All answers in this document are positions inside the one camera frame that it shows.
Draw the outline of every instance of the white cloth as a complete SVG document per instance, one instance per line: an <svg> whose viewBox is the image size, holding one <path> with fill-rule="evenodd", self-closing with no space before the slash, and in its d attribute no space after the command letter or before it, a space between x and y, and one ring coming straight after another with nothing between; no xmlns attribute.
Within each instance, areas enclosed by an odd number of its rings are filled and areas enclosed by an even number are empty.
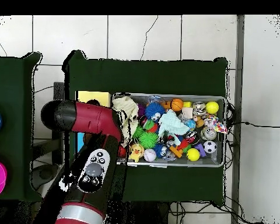
<svg viewBox="0 0 280 224"><path fill-rule="evenodd" d="M112 109L117 111L120 116L121 131L124 136L124 142L121 144L122 147L126 147L138 126L138 105L128 96L117 98L112 101Z"/></svg>

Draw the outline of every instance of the yellow ball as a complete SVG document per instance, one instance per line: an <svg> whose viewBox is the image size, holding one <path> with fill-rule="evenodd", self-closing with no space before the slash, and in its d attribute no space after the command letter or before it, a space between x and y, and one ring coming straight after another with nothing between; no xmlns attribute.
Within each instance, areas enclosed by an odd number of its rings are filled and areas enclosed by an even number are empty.
<svg viewBox="0 0 280 224"><path fill-rule="evenodd" d="M200 158L199 151L194 148L189 149L187 152L187 158L192 162L196 162Z"/></svg>
<svg viewBox="0 0 280 224"><path fill-rule="evenodd" d="M209 114L215 114L219 110L219 105L215 101L207 102L206 107L206 111Z"/></svg>

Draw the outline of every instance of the soccer ball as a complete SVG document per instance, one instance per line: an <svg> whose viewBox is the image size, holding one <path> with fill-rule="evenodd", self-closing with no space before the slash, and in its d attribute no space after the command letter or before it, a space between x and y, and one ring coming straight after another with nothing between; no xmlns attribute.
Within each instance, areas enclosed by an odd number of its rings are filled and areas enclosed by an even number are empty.
<svg viewBox="0 0 280 224"><path fill-rule="evenodd" d="M208 154L212 154L217 150L217 145L213 141L206 141L203 144L204 151Z"/></svg>

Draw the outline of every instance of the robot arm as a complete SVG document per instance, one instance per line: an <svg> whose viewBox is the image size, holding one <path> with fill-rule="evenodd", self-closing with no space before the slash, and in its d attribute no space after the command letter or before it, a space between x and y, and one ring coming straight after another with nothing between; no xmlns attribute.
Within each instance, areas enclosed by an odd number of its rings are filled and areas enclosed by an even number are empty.
<svg viewBox="0 0 280 224"><path fill-rule="evenodd" d="M54 100L43 107L41 120L52 130L94 134L74 160L70 181L64 181L63 176L44 200L53 201L56 194L60 197L55 224L102 224L122 141L117 113L107 107Z"/></svg>

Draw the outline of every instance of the robot control buttons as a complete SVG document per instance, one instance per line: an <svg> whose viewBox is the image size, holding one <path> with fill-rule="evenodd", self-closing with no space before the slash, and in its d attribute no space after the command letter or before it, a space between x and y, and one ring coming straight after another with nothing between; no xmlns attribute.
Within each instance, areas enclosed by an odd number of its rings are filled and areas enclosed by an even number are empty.
<svg viewBox="0 0 280 224"><path fill-rule="evenodd" d="M103 184L106 171L110 163L110 155L104 149L93 151L78 180L78 188L84 193L95 193Z"/></svg>

